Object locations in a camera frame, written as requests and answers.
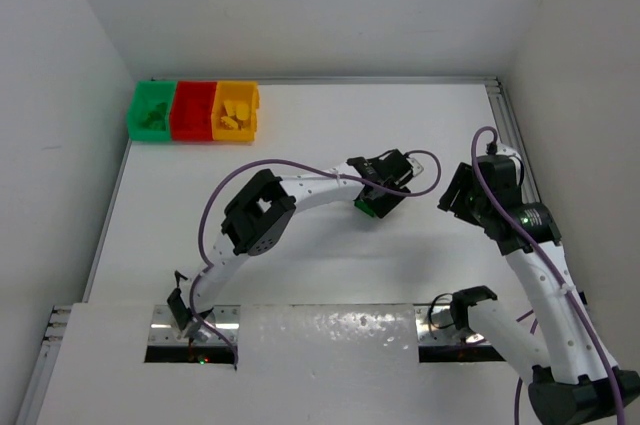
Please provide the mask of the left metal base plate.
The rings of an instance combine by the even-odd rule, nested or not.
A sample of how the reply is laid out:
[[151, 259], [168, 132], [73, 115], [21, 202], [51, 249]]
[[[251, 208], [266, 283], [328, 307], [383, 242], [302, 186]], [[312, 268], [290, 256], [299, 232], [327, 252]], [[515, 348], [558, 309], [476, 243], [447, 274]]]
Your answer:
[[[236, 344], [239, 336], [240, 308], [239, 307], [214, 307], [204, 320], [216, 328], [230, 343]], [[222, 347], [226, 343], [205, 327], [192, 323], [182, 332], [179, 330], [167, 305], [156, 305], [153, 311], [147, 345], [148, 346], [186, 346], [192, 340], [195, 346]]]

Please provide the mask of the yellow plastic bin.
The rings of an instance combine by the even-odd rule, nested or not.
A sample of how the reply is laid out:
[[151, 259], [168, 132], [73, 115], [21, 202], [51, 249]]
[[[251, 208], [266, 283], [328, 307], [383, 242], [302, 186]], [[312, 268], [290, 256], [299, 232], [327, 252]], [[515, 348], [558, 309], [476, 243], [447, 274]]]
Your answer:
[[218, 81], [211, 113], [213, 140], [253, 142], [259, 107], [260, 94], [256, 82]]

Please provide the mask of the red plastic bin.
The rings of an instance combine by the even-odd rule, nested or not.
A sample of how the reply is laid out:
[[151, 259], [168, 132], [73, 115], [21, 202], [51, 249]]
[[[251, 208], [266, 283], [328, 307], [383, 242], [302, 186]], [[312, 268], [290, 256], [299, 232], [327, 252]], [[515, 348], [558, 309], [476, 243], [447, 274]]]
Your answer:
[[211, 115], [216, 82], [179, 81], [177, 83], [169, 125], [176, 142], [210, 142], [213, 140]]

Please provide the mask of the green L-shaped lego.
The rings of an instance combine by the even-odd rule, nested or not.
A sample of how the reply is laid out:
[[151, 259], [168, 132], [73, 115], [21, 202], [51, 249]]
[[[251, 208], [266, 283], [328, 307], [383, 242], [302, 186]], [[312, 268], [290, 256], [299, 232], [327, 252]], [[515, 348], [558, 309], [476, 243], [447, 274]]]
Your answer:
[[357, 199], [354, 201], [354, 206], [359, 209], [360, 211], [364, 212], [366, 215], [370, 216], [370, 217], [376, 217], [377, 214], [374, 210], [374, 208], [372, 207], [372, 205], [365, 200], [362, 199]]

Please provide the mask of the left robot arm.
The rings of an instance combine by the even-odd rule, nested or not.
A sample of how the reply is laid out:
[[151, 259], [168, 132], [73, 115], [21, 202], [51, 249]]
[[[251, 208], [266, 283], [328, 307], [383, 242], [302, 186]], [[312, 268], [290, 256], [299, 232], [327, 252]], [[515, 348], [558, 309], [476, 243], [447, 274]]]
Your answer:
[[410, 194], [408, 184], [423, 167], [407, 153], [392, 149], [373, 158], [353, 157], [327, 170], [299, 165], [299, 175], [278, 176], [258, 162], [257, 171], [224, 208], [214, 245], [205, 246], [205, 226], [222, 189], [250, 164], [230, 174], [209, 198], [199, 226], [197, 244], [204, 265], [167, 299], [182, 339], [206, 341], [213, 333], [204, 326], [221, 290], [249, 258], [270, 251], [292, 217], [337, 202], [350, 202], [370, 216], [383, 218]]

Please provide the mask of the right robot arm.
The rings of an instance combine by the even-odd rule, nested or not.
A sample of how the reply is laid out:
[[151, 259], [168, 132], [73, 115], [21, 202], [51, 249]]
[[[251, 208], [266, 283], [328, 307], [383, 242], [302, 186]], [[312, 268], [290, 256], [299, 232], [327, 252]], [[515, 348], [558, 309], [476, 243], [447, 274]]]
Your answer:
[[639, 396], [639, 375], [620, 369], [576, 294], [548, 208], [522, 198], [521, 157], [491, 143], [478, 164], [459, 165], [438, 207], [494, 241], [522, 285], [541, 332], [528, 333], [487, 286], [453, 293], [458, 331], [487, 339], [516, 371], [543, 424], [586, 424], [617, 415]]

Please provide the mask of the green plastic bin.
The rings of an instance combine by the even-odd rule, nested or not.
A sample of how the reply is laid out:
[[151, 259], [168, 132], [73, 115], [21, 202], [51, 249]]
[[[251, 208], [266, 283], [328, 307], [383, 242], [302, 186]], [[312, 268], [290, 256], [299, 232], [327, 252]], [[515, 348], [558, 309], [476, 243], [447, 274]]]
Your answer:
[[169, 116], [176, 81], [139, 81], [126, 115], [129, 138], [139, 142], [171, 140]]

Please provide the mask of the metal base plate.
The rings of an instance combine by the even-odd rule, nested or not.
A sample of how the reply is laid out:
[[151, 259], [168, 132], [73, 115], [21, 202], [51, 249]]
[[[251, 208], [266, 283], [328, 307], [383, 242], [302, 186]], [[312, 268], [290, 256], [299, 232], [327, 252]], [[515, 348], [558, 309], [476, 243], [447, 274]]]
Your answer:
[[[216, 328], [230, 343], [236, 344], [239, 336], [240, 308], [239, 307], [214, 307], [204, 320]], [[179, 330], [167, 305], [156, 305], [153, 311], [147, 345], [148, 346], [186, 346], [192, 340], [195, 346], [222, 347], [226, 343], [205, 327], [192, 323], [182, 332]]]
[[489, 345], [480, 334], [468, 330], [458, 330], [446, 302], [417, 304], [414, 317], [418, 344], [432, 347]]

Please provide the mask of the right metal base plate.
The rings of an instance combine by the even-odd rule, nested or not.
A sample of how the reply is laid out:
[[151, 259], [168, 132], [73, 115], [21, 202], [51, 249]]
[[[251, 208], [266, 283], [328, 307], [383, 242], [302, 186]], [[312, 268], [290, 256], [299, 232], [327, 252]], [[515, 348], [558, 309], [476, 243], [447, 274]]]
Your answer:
[[417, 304], [414, 317], [418, 344], [432, 347], [489, 345], [480, 334], [468, 330], [458, 330], [446, 302]]

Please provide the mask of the yellow butterfly round lego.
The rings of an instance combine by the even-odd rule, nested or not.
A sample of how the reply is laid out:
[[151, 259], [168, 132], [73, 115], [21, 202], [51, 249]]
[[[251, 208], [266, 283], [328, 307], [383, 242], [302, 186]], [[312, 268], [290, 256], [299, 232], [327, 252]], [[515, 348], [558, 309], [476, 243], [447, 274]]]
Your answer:
[[243, 101], [236, 101], [236, 113], [235, 117], [239, 121], [248, 121], [251, 116], [251, 108], [250, 105]]

